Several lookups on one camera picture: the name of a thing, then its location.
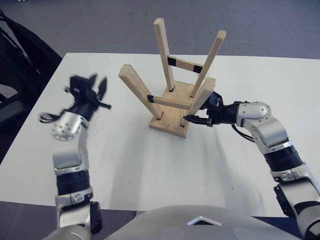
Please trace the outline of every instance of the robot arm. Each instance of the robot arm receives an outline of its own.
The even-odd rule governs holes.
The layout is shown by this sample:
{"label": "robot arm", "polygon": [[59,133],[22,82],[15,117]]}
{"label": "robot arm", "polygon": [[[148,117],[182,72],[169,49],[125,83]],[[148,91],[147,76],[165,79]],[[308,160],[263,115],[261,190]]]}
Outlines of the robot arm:
{"label": "robot arm", "polygon": [[[184,118],[209,127],[231,124],[242,137],[254,142],[270,167],[278,183],[273,189],[288,217],[295,217],[306,240],[320,238],[320,186],[307,164],[303,162],[282,124],[273,117],[263,102],[234,102],[224,105],[222,97],[213,92],[201,109],[208,118],[188,115]],[[252,136],[240,132],[247,129]]]}
{"label": "robot arm", "polygon": [[72,76],[65,91],[74,97],[69,109],[60,115],[42,113],[40,122],[56,122],[52,136],[57,140],[53,151],[57,196],[55,197],[57,230],[45,239],[91,239],[102,228],[98,202],[91,201],[87,138],[89,122],[99,107],[111,106],[100,100],[107,90],[107,78],[92,90],[97,75],[89,79]]}

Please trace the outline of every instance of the upside-down wooden stool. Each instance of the upside-down wooden stool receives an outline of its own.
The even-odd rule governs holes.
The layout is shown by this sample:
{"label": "upside-down wooden stool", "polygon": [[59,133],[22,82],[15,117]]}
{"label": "upside-down wooden stool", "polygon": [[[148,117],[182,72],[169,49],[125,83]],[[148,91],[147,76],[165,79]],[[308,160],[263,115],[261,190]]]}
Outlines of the upside-down wooden stool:
{"label": "upside-down wooden stool", "polygon": [[[124,64],[119,77],[153,114],[150,128],[186,138],[189,122],[183,116],[196,114],[214,91],[214,78],[208,77],[201,84],[227,32],[219,30],[204,65],[201,65],[170,56],[164,19],[158,18],[153,26],[167,85],[163,96],[153,96],[131,65]],[[172,66],[198,73],[195,84],[174,80]]]}

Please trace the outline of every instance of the white table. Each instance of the white table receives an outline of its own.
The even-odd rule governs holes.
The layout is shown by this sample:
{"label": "white table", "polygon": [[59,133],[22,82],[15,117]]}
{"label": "white table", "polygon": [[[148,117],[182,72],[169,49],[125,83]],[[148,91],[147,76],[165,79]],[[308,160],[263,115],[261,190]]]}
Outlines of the white table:
{"label": "white table", "polygon": [[[177,56],[204,63],[206,56]],[[104,102],[91,121],[88,138],[90,182],[103,209],[148,211],[199,204],[226,207],[251,216],[277,217],[269,167],[255,144],[229,125],[192,124],[187,139],[150,129],[151,114],[118,78],[123,64],[135,67],[150,91],[165,88],[159,55],[67,54],[34,106],[0,165],[0,201],[55,205],[50,124],[40,112],[58,113],[73,102],[64,93],[69,76],[108,77]],[[320,61],[217,56],[209,71],[224,103],[262,101],[271,106],[320,181]],[[174,68],[176,80],[194,83],[193,72]]]}

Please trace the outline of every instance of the gray floor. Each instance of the gray floor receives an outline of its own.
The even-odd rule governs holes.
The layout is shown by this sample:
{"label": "gray floor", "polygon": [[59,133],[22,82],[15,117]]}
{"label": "gray floor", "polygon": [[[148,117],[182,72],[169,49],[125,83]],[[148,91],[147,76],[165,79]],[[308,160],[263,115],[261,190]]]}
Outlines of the gray floor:
{"label": "gray floor", "polygon": [[[320,59],[320,0],[0,0],[0,8],[61,56],[157,54],[153,22],[163,17],[171,54],[206,55],[222,29],[219,55]],[[95,238],[134,216],[104,210],[106,227]],[[0,202],[0,240],[41,239],[54,228],[53,207]]]}

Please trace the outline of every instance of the black cable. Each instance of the black cable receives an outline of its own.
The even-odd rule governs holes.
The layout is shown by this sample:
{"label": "black cable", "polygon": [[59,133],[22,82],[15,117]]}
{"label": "black cable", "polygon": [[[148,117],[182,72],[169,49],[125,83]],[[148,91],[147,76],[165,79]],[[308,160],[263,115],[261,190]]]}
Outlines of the black cable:
{"label": "black cable", "polygon": [[54,115],[48,112],[42,112],[39,114],[39,122],[42,124],[53,123],[57,121],[62,116],[62,114],[64,114],[65,111],[66,109],[63,109],[59,115]]}
{"label": "black cable", "polygon": [[236,127],[236,125],[232,124],[231,127],[233,128],[233,130],[235,130],[241,137],[243,137],[244,139],[252,142],[252,143],[255,143],[254,139],[252,136],[249,136],[241,131],[238,130],[238,128]]}

